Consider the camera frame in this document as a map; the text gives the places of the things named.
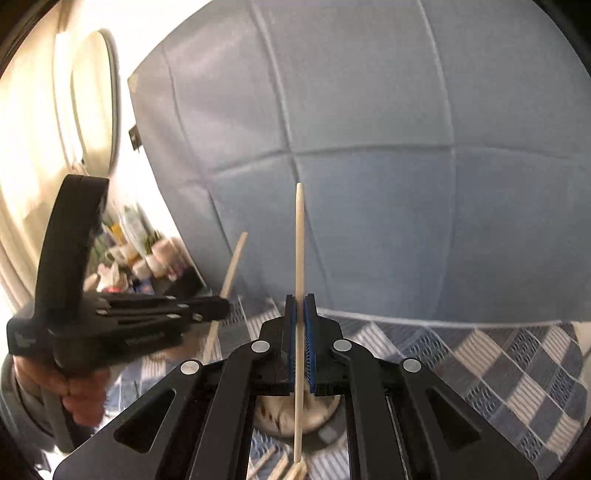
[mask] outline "checkered blanket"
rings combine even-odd
[[[568,323],[477,329],[323,314],[340,323],[344,337],[375,357],[394,362],[415,357],[428,365],[534,464],[541,479],[555,470],[581,432],[587,389],[579,380],[583,357]],[[233,304],[230,318],[220,326],[212,361],[258,338],[262,323],[279,315],[269,305]],[[129,365],[109,392],[105,423],[174,367],[149,357]],[[251,467],[273,445],[277,452],[258,472],[259,480],[267,478],[290,448],[254,431]],[[311,479],[348,479],[346,438],[307,463]]]

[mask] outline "wooden stick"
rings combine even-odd
[[[258,471],[262,468],[262,466],[265,465],[265,463],[267,463],[269,461],[269,458],[271,458],[273,456],[275,451],[277,451],[276,445],[273,445],[272,448],[267,450],[265,452],[265,454],[261,458],[259,458],[256,465],[254,467],[252,467],[252,470],[250,472],[248,472],[248,475],[246,476],[246,480],[251,480],[251,478],[253,476],[255,476],[258,473]]]
[[[308,475],[308,465],[306,464],[306,462],[302,460],[300,462],[300,465],[300,474],[296,477],[295,480],[304,480],[306,478],[306,475]]]
[[[283,473],[283,470],[285,470],[285,467],[289,462],[290,459],[287,456],[287,453],[284,453],[283,456],[277,462],[277,465],[275,465],[275,468],[271,471],[271,473],[269,473],[267,480],[279,480],[281,474]]]
[[[238,243],[236,244],[236,248],[234,249],[234,253],[232,254],[230,266],[228,267],[228,271],[226,272],[226,278],[224,278],[222,291],[220,292],[220,296],[223,299],[228,298],[230,295],[232,284],[234,283],[234,276],[236,275],[236,269],[238,267],[238,262],[240,261],[240,256],[242,255],[242,250],[244,249],[244,245],[246,244],[247,238],[248,232],[242,232],[242,235],[240,236],[240,238],[238,239]],[[207,365],[212,358],[213,345],[215,344],[217,338],[217,330],[219,329],[219,326],[220,322],[214,320],[209,327],[209,332],[207,333],[207,342],[205,343],[203,356],[201,357],[201,363],[203,365]]]
[[[301,460],[302,415],[304,410],[304,290],[306,288],[306,210],[304,187],[295,188],[295,432],[294,463]]]
[[[306,462],[304,461],[304,459],[302,459],[298,463],[294,463],[291,466],[291,468],[287,471],[287,473],[285,474],[285,477],[283,477],[283,480],[296,480],[296,478],[300,477],[300,473],[303,468],[306,469],[306,472],[308,471],[308,468],[307,468],[307,465],[306,465]]]

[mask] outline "round mirror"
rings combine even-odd
[[[118,72],[112,42],[100,31],[80,44],[70,80],[74,121],[89,175],[106,177],[117,156]]]

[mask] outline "plastic bottle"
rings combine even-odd
[[[131,242],[139,254],[145,258],[148,233],[136,208],[125,205],[123,211],[119,213],[119,224],[127,241]]]
[[[102,237],[105,241],[107,248],[111,248],[117,245],[117,239],[113,235],[113,232],[111,232],[111,229],[107,227],[104,223],[101,224],[101,228],[103,232],[101,233],[100,237]]]

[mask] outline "bottle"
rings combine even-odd
[[[111,248],[111,247],[116,246],[117,239],[113,235],[113,232],[111,232],[111,229],[109,227],[107,227],[104,223],[101,223],[101,228],[102,228],[103,232],[100,234],[100,237],[102,237],[103,240],[105,241],[107,248]]]
[[[125,245],[127,243],[127,239],[123,234],[123,230],[121,229],[119,222],[115,222],[113,225],[111,225],[111,232],[113,232],[113,236],[117,241],[117,245]]]
[[[127,241],[145,258],[147,255],[145,244],[148,233],[144,228],[139,212],[135,208],[125,205],[123,211],[119,214],[119,225]]]
[[[170,281],[176,281],[187,268],[183,257],[168,238],[163,238],[152,245],[152,253],[156,260],[166,268],[166,274]]]

